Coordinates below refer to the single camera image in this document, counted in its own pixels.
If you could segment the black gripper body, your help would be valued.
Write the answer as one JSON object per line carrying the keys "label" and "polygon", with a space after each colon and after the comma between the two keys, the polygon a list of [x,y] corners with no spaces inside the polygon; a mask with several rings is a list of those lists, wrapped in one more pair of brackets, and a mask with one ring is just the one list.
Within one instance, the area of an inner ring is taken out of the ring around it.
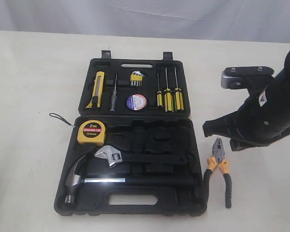
{"label": "black gripper body", "polygon": [[239,108],[235,128],[240,138],[268,146],[290,135],[290,51],[284,68],[254,99]]}

